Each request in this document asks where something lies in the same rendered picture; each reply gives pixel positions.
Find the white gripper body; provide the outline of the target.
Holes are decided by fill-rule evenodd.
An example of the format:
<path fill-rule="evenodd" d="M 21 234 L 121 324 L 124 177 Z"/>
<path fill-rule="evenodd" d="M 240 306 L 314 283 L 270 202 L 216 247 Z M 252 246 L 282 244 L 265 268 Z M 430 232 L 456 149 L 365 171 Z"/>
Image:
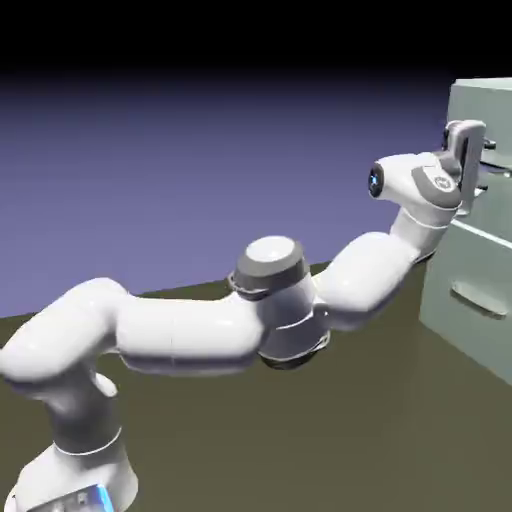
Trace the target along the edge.
<path fill-rule="evenodd" d="M 484 147 L 486 125 L 480 120 L 463 120 L 458 126 L 459 160 L 461 164 L 461 205 L 458 216 L 468 216 L 479 181 L 479 166 Z"/>

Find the pale green drawer front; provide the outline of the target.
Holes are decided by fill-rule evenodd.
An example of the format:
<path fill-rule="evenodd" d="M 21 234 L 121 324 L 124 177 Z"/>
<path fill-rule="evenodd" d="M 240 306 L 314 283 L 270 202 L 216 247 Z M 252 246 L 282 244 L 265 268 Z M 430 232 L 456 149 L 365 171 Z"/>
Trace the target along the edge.
<path fill-rule="evenodd" d="M 497 144 L 494 151 L 483 149 L 480 161 L 512 160 L 512 78 L 458 79 L 451 85 L 442 150 L 458 163 L 452 171 L 458 185 L 458 126 L 463 120 L 484 122 L 485 138 Z M 487 185 L 488 191 L 474 199 L 468 216 L 457 215 L 453 224 L 512 249 L 512 179 L 482 172 L 479 166 L 478 185 Z"/>
<path fill-rule="evenodd" d="M 450 295 L 460 280 L 504 301 L 504 319 L 483 315 Z M 454 224 L 427 265 L 420 321 L 512 386 L 512 249 Z"/>

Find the pale green cabinet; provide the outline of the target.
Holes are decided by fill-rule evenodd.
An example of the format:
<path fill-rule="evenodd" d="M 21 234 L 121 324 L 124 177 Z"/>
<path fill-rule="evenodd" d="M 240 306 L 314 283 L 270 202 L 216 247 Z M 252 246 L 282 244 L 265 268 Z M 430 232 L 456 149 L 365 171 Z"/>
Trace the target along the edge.
<path fill-rule="evenodd" d="M 488 146 L 470 213 L 427 265 L 420 320 L 512 387 L 512 76 L 456 80 L 447 118 L 483 121 Z"/>

